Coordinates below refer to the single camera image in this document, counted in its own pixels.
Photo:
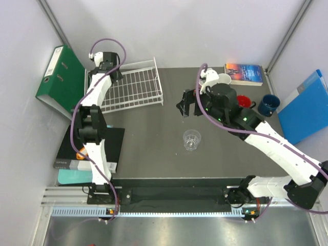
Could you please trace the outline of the red ceramic mug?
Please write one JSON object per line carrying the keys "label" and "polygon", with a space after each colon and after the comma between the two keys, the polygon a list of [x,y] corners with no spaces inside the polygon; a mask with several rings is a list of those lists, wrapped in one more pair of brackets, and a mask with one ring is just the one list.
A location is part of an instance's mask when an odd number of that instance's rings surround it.
{"label": "red ceramic mug", "polygon": [[238,95],[237,96],[237,101],[239,106],[243,108],[254,108],[257,104],[255,101],[251,101],[251,99],[245,95]]}

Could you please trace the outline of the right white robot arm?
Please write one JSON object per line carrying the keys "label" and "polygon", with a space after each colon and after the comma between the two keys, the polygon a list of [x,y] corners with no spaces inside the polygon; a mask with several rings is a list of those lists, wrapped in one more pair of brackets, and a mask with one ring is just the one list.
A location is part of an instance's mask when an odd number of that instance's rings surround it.
{"label": "right white robot arm", "polygon": [[251,108],[239,105],[234,89],[226,84],[207,86],[205,92],[184,90],[176,105],[183,117],[204,115],[216,126],[227,130],[264,153],[287,172],[285,177],[249,175],[237,188],[228,191],[227,201],[250,203],[256,198],[286,199],[296,207],[313,212],[313,205],[327,185],[327,162],[310,158],[281,137],[264,118]]}

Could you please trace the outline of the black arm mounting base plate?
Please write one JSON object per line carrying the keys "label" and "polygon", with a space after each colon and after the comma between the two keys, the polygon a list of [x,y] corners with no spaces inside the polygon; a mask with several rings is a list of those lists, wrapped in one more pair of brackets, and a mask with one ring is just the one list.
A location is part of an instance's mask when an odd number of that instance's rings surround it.
{"label": "black arm mounting base plate", "polygon": [[264,203],[246,190],[249,178],[114,179],[121,212],[228,212]]}

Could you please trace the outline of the dark blue ceramic mug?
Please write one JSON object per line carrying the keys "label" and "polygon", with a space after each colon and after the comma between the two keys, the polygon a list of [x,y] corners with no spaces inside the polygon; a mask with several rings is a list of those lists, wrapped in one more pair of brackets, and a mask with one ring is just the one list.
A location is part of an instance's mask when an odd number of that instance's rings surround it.
{"label": "dark blue ceramic mug", "polygon": [[271,117],[279,106],[280,99],[276,95],[267,94],[261,99],[258,112],[265,117]]}

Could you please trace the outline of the light blue ceramic mug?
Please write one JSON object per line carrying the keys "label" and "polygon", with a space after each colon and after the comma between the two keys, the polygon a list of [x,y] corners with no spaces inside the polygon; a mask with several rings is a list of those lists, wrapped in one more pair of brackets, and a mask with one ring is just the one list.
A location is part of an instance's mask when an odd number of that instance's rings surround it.
{"label": "light blue ceramic mug", "polygon": [[218,79],[219,84],[229,85],[232,81],[231,77],[228,74],[220,73],[220,74],[218,74],[218,76],[219,76],[219,79]]}

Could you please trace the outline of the clear drinking glass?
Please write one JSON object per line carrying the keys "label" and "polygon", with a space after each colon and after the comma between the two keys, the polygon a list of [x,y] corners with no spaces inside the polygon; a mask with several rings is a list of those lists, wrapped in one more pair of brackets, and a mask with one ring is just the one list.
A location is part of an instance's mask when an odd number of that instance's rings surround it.
{"label": "clear drinking glass", "polygon": [[184,147],[188,151],[194,151],[197,149],[201,142],[201,135],[197,130],[187,130],[183,134]]}

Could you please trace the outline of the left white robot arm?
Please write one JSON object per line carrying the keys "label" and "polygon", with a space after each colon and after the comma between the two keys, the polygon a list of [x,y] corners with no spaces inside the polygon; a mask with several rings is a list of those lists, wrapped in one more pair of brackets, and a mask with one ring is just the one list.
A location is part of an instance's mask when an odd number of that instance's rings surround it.
{"label": "left white robot arm", "polygon": [[118,205],[118,197],[111,184],[112,173],[107,167],[105,138],[107,124],[101,105],[106,92],[112,84],[122,78],[119,69],[120,58],[115,52],[90,54],[95,68],[89,72],[90,84],[85,96],[72,111],[71,135],[75,135],[83,144],[86,153],[82,153],[71,140],[73,149],[90,162],[92,182],[89,185],[87,204]]}

